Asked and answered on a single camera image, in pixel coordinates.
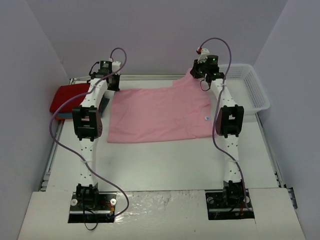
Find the pink t shirt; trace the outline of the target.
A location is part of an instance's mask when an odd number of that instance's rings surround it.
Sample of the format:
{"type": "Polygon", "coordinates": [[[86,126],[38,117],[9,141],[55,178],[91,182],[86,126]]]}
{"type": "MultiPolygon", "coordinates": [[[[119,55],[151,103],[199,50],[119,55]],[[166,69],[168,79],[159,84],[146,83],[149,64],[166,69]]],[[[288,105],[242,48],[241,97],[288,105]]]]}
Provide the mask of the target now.
{"type": "Polygon", "coordinates": [[[111,100],[107,141],[136,144],[207,138],[213,128],[211,107],[200,80],[190,73],[167,87],[124,89],[111,100]]]}

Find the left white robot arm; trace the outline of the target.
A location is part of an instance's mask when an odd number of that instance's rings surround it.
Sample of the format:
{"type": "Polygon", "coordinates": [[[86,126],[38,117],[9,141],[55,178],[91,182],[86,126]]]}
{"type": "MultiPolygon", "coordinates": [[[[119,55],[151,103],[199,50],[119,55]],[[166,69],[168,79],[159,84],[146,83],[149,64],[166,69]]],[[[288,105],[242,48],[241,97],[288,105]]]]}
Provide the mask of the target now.
{"type": "Polygon", "coordinates": [[[101,203],[98,194],[98,178],[92,173],[96,170],[96,151],[99,137],[103,132],[99,106],[105,92],[112,83],[111,78],[101,78],[120,68],[121,62],[113,58],[99,62],[97,73],[91,75],[89,89],[79,106],[72,109],[74,132],[80,143],[80,155],[84,158],[80,165],[79,183],[76,198],[89,209],[97,208],[101,203]]]}

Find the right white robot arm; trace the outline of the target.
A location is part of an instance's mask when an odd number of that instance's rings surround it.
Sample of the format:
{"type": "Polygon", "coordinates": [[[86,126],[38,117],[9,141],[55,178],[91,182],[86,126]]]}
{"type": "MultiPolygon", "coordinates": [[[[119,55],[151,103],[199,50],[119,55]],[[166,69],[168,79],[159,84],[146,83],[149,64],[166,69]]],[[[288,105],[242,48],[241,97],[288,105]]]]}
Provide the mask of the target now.
{"type": "Polygon", "coordinates": [[[221,146],[214,142],[225,157],[222,202],[229,207],[244,198],[243,174],[239,166],[238,142],[244,119],[244,107],[233,99],[225,74],[220,71],[217,55],[202,53],[194,60],[190,74],[208,84],[217,99],[213,121],[213,136],[217,136],[221,146]]]}

